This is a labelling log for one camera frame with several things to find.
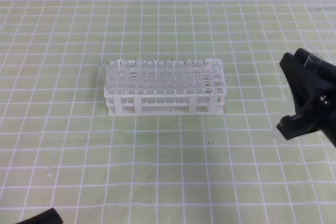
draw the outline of table surface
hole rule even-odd
[[[286,51],[336,59],[336,2],[0,2],[0,218],[334,223],[336,149],[286,142]],[[224,116],[107,116],[98,62],[218,58]]]

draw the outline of green cutting mat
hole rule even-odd
[[[335,4],[0,2],[1,223],[335,223],[336,149],[269,134],[282,55],[336,60]],[[167,57],[222,60],[225,116],[108,117],[98,62]]]

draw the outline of grid line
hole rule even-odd
[[[334,5],[0,2],[4,222],[50,207],[66,223],[333,219],[336,149],[272,128],[291,100],[282,55],[336,62]],[[224,116],[108,117],[98,62],[119,58],[221,59]]]

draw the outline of white test tube rack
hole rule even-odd
[[[172,66],[156,60],[100,62],[108,115],[222,115],[226,95],[222,61],[188,61],[192,64],[191,69],[186,65],[187,61],[182,60],[170,61]],[[166,65],[163,73],[158,64]],[[182,72],[177,64],[185,66]],[[147,69],[150,65],[154,65],[154,68],[150,67],[153,70]]]

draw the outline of test tube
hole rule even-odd
[[[145,70],[143,60],[135,62],[135,78],[137,94],[145,94]]]
[[[125,94],[128,87],[128,73],[130,70],[130,65],[128,60],[120,61],[120,71],[118,75],[118,87],[117,94]]]
[[[174,62],[173,59],[164,59],[165,61],[165,74],[166,86],[174,85]]]
[[[135,62],[135,75],[137,78],[144,79],[144,64],[143,60],[137,60]]]
[[[176,62],[176,76],[175,76],[175,86],[176,94],[184,94],[184,60],[178,60]],[[176,98],[177,103],[182,103],[184,101],[183,97]]]
[[[110,75],[108,78],[108,90],[109,94],[115,94],[118,83],[118,64],[115,60],[109,61]]]
[[[187,94],[193,94],[194,93],[194,60],[189,59],[185,61],[185,92]]]
[[[165,61],[159,60],[156,65],[156,94],[162,97],[157,98],[158,103],[164,103],[165,87]]]
[[[108,63],[105,60],[102,60],[101,62],[99,62],[100,76],[102,77],[105,86],[108,82],[108,76],[109,76],[108,66],[109,66]]]
[[[309,71],[316,73],[323,63],[322,58],[318,54],[311,54],[306,59],[304,63],[304,67],[307,68]]]
[[[155,65],[154,61],[147,60],[145,63],[146,69],[146,94],[154,94],[155,91]],[[149,103],[154,102],[154,98],[148,98]]]
[[[202,94],[204,87],[204,68],[205,60],[198,59],[196,62],[196,76],[195,76],[195,89],[196,94]]]

